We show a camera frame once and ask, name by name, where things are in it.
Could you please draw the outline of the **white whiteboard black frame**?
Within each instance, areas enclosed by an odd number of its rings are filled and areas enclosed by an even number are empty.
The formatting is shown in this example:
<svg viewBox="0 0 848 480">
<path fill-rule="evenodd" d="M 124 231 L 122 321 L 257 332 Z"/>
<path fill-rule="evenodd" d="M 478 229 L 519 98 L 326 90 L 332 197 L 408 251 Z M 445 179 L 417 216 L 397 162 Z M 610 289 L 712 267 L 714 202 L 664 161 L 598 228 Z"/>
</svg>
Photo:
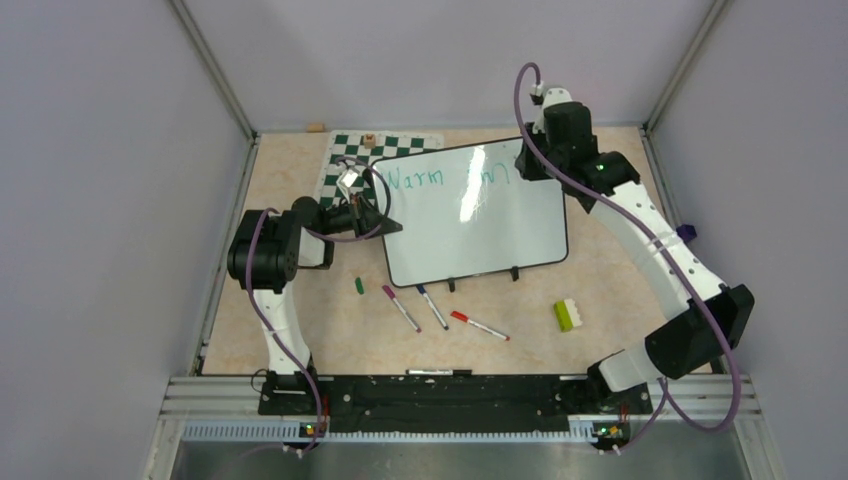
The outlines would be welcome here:
<svg viewBox="0 0 848 480">
<path fill-rule="evenodd" d="M 503 139 L 382 159 L 379 211 L 400 224 L 383 238 L 391 283 L 414 287 L 563 261 L 566 209 L 555 179 L 514 166 L 523 141 Z"/>
</svg>

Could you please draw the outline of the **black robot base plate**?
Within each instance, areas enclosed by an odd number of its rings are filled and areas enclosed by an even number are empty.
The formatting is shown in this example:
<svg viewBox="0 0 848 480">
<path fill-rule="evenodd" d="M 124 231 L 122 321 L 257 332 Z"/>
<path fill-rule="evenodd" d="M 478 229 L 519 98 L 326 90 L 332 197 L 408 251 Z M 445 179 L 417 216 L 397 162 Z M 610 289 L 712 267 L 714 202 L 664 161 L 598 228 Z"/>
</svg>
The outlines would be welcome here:
<svg viewBox="0 0 848 480">
<path fill-rule="evenodd" d="M 582 375 L 336 375 L 269 372 L 261 416 L 324 420 L 330 432 L 566 432 L 579 415 L 622 420 L 653 410 L 646 385 L 610 393 Z"/>
</svg>

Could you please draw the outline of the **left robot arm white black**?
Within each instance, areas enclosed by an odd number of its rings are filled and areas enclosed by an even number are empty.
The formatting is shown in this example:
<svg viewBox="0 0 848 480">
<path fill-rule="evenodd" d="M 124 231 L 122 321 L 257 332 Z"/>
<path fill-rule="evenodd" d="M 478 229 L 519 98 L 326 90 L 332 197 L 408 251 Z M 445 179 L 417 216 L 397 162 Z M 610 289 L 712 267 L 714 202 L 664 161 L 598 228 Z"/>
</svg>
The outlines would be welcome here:
<svg viewBox="0 0 848 480">
<path fill-rule="evenodd" d="M 361 194 L 338 206 L 300 197 L 291 208 L 246 211 L 229 245 L 226 268 L 247 292 L 269 351 L 267 371 L 286 381 L 283 401 L 297 413 L 319 404 L 321 393 L 312 355 L 304 340 L 294 300 L 301 270 L 327 270 L 335 246 L 399 233 L 393 220 Z"/>
</svg>

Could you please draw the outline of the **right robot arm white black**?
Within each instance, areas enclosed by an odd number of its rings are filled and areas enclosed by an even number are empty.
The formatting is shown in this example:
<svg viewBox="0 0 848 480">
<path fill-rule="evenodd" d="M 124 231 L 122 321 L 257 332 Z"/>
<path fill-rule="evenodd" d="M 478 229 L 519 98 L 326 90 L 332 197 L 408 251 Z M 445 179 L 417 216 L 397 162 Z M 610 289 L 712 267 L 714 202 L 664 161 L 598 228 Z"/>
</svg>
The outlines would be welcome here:
<svg viewBox="0 0 848 480">
<path fill-rule="evenodd" d="M 620 152 L 600 151 L 589 109 L 559 102 L 519 128 L 521 176 L 559 180 L 564 193 L 616 237 L 666 319 L 635 345 L 588 368 L 589 404 L 612 412 L 627 390 L 661 377 L 679 379 L 733 351 L 755 304 L 752 292 L 705 267 L 657 210 L 631 162 Z"/>
</svg>

